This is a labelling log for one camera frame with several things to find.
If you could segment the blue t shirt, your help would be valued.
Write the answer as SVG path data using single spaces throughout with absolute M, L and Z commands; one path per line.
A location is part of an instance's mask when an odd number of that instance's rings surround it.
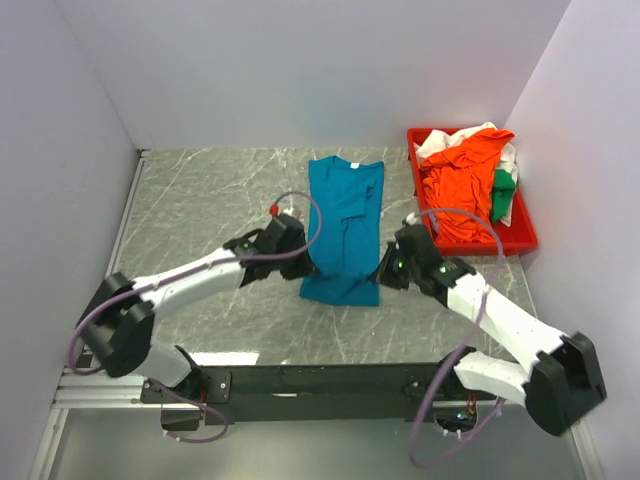
M 328 156 L 309 162 L 311 197 L 308 250 L 319 272 L 305 278 L 299 296 L 332 306 L 377 307 L 379 286 L 369 276 L 379 265 L 384 163 Z

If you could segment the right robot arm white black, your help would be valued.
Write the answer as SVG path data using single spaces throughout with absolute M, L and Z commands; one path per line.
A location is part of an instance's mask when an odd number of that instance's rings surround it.
M 504 361 L 460 345 L 427 387 L 420 415 L 439 389 L 452 399 L 479 391 L 524 407 L 542 430 L 560 436 L 606 400 L 595 345 L 587 336 L 568 335 L 541 322 L 464 260 L 442 256 L 424 225 L 405 225 L 396 232 L 372 278 L 396 290 L 416 285 L 470 321 L 472 333 L 483 331 L 513 358 Z

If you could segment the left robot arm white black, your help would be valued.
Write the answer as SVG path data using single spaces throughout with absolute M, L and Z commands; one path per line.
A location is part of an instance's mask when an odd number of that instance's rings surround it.
M 295 209 L 273 207 L 265 228 L 196 261 L 136 279 L 120 272 L 106 277 L 73 339 L 83 341 L 112 378 L 140 375 L 159 383 L 176 401 L 199 398 L 208 388 L 202 368 L 184 348 L 156 340 L 156 324 L 210 295 L 241 289 L 273 272 L 286 280 L 314 274 L 299 217 Z

